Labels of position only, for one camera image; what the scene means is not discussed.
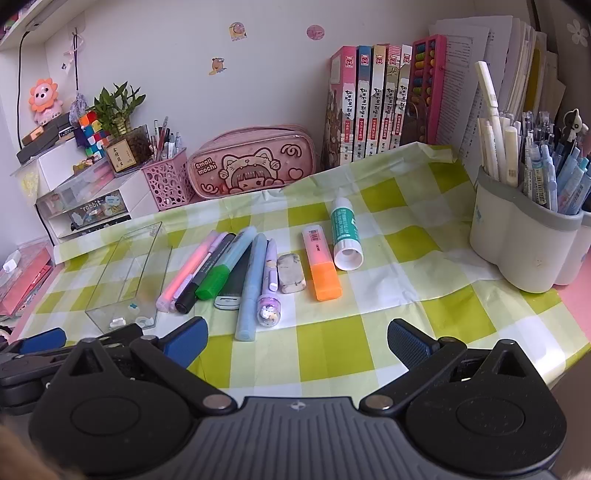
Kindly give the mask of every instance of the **pink desk surface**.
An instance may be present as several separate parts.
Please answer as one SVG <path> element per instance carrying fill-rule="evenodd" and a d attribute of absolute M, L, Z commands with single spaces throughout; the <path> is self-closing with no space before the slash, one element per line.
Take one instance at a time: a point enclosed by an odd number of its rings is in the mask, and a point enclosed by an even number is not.
<path fill-rule="evenodd" d="M 554 288 L 556 288 L 558 295 L 560 295 L 569 312 L 587 336 L 587 340 L 591 342 L 591 308 L 589 303 L 589 295 L 591 294 L 591 255 L 587 255 L 585 258 L 581 271 L 574 282 L 564 287 L 555 285 Z"/>

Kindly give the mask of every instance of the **cartoon girl print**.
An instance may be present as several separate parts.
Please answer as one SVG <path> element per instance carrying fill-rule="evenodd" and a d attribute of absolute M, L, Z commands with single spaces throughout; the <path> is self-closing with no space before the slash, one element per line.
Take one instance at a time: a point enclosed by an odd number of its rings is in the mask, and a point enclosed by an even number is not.
<path fill-rule="evenodd" d="M 261 148 L 254 155 L 244 157 L 226 155 L 222 159 L 222 167 L 219 177 L 225 181 L 230 194 L 284 184 L 277 178 L 281 162 L 273 158 L 268 148 Z"/>

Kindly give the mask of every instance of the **cable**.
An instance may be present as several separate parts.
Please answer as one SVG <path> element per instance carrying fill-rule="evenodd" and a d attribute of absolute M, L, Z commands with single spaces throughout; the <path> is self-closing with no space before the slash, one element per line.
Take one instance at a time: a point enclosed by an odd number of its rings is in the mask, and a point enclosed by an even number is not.
<path fill-rule="evenodd" d="M 24 42 L 25 37 L 30 32 L 25 32 L 21 38 L 21 44 L 18 46 L 18 94 L 17 94 L 17 137 L 18 137 L 18 145 L 21 147 L 22 150 L 22 142 L 21 142 L 21 113 L 20 113 L 20 103 L 21 103 L 21 70 L 22 70 L 22 42 Z"/>

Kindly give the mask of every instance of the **clear plastic box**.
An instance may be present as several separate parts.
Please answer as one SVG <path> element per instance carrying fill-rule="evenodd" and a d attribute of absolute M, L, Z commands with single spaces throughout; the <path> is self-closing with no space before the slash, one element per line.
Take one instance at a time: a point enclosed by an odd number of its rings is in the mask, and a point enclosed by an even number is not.
<path fill-rule="evenodd" d="M 59 215 L 92 200 L 93 196 L 114 178 L 111 163 L 107 158 L 103 158 L 40 198 L 39 204 L 50 216 Z"/>
<path fill-rule="evenodd" d="M 101 332 L 130 323 L 155 326 L 171 250 L 162 222 L 121 237 L 85 310 Z"/>

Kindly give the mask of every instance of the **highlighter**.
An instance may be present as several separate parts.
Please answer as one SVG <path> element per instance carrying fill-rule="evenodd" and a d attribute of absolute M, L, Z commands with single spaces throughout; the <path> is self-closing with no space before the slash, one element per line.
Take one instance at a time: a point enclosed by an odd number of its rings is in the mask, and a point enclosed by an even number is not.
<path fill-rule="evenodd" d="M 195 272 L 195 275 L 192 279 L 187 283 L 183 291 L 178 296 L 178 299 L 175 301 L 174 306 L 176 307 L 179 313 L 183 315 L 189 313 L 189 310 L 193 308 L 193 305 L 197 302 L 197 297 L 195 296 L 195 291 L 201 285 L 203 279 L 207 276 L 216 262 L 220 259 L 220 257 L 224 254 L 224 252 L 229 248 L 230 244 L 234 240 L 233 233 L 227 234 L 221 242 L 219 242 L 216 249 L 210 255 L 210 257 L 199 267 L 199 270 Z"/>
<path fill-rule="evenodd" d="M 319 301 L 338 299 L 343 294 L 335 264 L 320 225 L 304 228 L 304 245 L 312 272 L 312 283 Z"/>
<path fill-rule="evenodd" d="M 225 285 L 230 272 L 240 260 L 242 254 L 252 243 L 256 235 L 256 228 L 247 226 L 238 232 L 236 238 L 232 241 L 228 249 L 217 261 L 215 266 L 205 277 L 195 295 L 200 300 L 213 299 L 220 293 L 220 290 Z"/>
<path fill-rule="evenodd" d="M 251 256 L 248 260 L 248 270 L 238 310 L 235 338 L 240 342 L 253 342 L 256 336 L 256 318 L 258 316 L 256 301 L 261 295 L 266 253 L 267 237 L 264 233 L 259 233 L 252 242 Z"/>

